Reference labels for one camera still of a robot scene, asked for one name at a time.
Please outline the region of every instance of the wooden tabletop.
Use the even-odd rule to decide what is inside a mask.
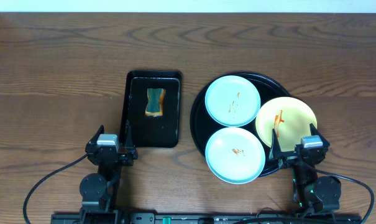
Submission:
[[[290,170],[232,185],[208,169],[190,109],[212,79],[253,71],[314,111],[331,143],[317,168],[359,179],[376,196],[376,14],[0,14],[0,223],[23,223],[22,204],[44,175],[85,152],[101,124],[118,133],[128,71],[183,73],[180,139],[138,148],[122,169],[118,204],[157,212],[257,213],[293,207]],[[84,160],[45,181],[32,223],[77,212]],[[342,181],[339,213],[364,215],[369,193]],[[376,223],[376,198],[368,223]]]

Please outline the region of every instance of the white wall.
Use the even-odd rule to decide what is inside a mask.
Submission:
[[[376,0],[0,0],[0,12],[376,13]]]

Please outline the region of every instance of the round tray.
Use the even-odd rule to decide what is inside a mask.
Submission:
[[[258,92],[260,93],[261,106],[271,99],[281,96],[290,96],[290,94],[287,92],[286,89],[284,89],[284,87],[281,86],[281,84],[264,75],[247,72],[237,72],[227,75],[237,75],[253,83],[254,86],[258,89]],[[207,112],[206,105],[204,103],[204,96],[206,95],[206,91],[212,82],[207,84],[200,91],[200,93],[195,99],[195,102],[193,103],[192,110],[190,112],[190,131],[192,134],[193,142],[195,142],[196,147],[198,148],[201,155],[203,155],[203,157],[205,156],[205,150],[208,139],[216,131],[220,130],[221,128],[225,128],[225,126],[217,123],[210,117],[210,115]],[[255,137],[257,137],[260,140],[262,146],[264,147],[266,161],[265,167],[261,172],[260,177],[264,177],[279,170],[278,161],[269,160],[270,148],[267,145],[265,145],[259,138],[255,130],[255,119],[251,121],[249,124],[242,126],[241,128],[253,133]]]

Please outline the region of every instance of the black rectangular tray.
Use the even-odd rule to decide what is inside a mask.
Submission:
[[[136,147],[174,147],[178,144],[181,73],[179,71],[134,70],[128,73],[120,128],[120,143],[131,126]],[[146,116],[147,89],[163,88],[163,116]]]

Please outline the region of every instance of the red sauce stain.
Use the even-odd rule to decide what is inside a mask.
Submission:
[[[232,152],[234,152],[236,155],[240,155],[240,153],[242,152],[242,153],[243,153],[243,156],[245,157],[245,155],[244,155],[244,150],[240,150],[240,149],[232,149]]]
[[[275,116],[275,124],[273,125],[273,128],[276,130],[276,136],[279,138],[279,124],[282,122],[285,122],[282,120],[282,114],[283,110],[280,110],[280,114]]]

